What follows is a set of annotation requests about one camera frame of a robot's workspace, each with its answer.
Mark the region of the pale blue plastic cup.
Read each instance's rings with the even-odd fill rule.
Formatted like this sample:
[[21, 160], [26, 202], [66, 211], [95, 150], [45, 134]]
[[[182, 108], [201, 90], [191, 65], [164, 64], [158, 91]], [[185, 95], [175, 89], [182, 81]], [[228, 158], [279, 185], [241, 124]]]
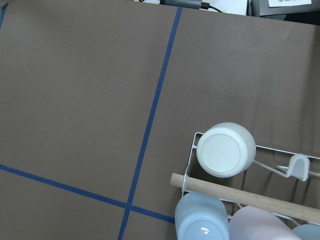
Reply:
[[228, 240], [229, 220], [225, 205], [214, 196], [199, 192], [184, 195], [175, 208], [178, 240]]

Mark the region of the pink plastic cup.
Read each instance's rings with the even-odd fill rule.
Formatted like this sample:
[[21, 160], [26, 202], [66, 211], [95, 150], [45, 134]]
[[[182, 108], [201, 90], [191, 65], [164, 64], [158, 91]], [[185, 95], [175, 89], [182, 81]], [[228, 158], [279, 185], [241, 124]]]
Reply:
[[285, 223], [272, 212], [245, 206], [229, 221], [231, 240], [299, 240]]

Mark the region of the grey orange usb hub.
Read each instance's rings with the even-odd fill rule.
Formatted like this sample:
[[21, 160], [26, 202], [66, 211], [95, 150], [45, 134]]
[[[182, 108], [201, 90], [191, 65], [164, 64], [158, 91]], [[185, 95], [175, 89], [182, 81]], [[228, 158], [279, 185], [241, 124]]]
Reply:
[[209, 9], [210, 4], [202, 0], [160, 0], [161, 5], [190, 8], [190, 9]]

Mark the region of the black box with label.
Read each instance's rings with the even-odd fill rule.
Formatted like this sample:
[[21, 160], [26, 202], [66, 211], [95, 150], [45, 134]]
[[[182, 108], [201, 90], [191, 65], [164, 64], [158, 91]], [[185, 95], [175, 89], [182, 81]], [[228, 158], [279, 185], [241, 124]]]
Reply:
[[249, 0], [247, 14], [274, 20], [320, 24], [318, 0]]

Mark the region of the light blue plastic cup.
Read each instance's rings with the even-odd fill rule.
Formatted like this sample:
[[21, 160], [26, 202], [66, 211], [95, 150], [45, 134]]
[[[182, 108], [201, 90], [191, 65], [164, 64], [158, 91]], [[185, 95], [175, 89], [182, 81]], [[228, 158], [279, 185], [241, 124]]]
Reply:
[[302, 224], [293, 228], [292, 231], [301, 240], [320, 240], [320, 226], [316, 224]]

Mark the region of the pale green plastic cup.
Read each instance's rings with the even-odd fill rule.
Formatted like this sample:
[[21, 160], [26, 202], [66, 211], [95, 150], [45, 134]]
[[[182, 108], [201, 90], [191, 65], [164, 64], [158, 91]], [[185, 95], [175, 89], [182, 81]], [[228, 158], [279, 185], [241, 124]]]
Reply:
[[255, 160], [252, 134], [233, 122], [222, 122], [207, 130], [196, 146], [200, 166], [210, 175], [230, 178], [245, 171]]

